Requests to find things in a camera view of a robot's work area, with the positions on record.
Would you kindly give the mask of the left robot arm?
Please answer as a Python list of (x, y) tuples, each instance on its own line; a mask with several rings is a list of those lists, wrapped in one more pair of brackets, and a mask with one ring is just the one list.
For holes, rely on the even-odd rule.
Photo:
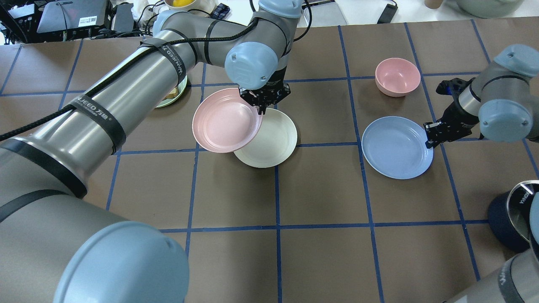
[(182, 303), (185, 250), (83, 200), (89, 176), (198, 63), (261, 111), (287, 94), (302, 0), (260, 0), (248, 26), (164, 11), (154, 35), (64, 108), (1, 136), (2, 303)]

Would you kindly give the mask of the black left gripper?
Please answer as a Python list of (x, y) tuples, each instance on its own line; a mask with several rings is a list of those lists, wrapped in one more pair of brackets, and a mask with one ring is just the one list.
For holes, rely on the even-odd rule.
[(275, 71), (262, 88), (248, 90), (239, 88), (240, 97), (250, 106), (258, 107), (258, 115), (265, 115), (268, 106), (276, 105), (291, 93), (284, 81), (287, 68)]

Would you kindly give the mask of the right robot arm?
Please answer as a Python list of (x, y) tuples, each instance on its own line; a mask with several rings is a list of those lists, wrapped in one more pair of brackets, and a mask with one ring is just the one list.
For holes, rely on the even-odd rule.
[[(478, 77), (441, 82), (437, 94), (453, 102), (435, 122), (424, 123), (425, 146), (435, 148), (469, 136), (474, 126), (491, 141), (538, 141), (538, 98), (529, 83), (538, 75), (538, 51), (522, 44), (506, 47)], [(498, 270), (448, 299), (449, 303), (537, 303), (538, 194), (532, 197), (526, 221), (528, 249), (507, 260)]]

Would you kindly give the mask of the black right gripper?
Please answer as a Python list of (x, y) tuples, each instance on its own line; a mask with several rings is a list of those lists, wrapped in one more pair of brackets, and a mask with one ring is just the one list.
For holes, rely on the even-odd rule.
[(436, 93), (451, 96), (453, 101), (440, 119), (424, 123), (427, 149), (434, 149), (444, 142), (453, 142), (472, 134), (472, 128), (479, 123), (479, 118), (463, 109), (459, 96), (472, 84), (473, 80), (475, 80), (474, 77), (468, 81), (455, 77), (438, 84)]

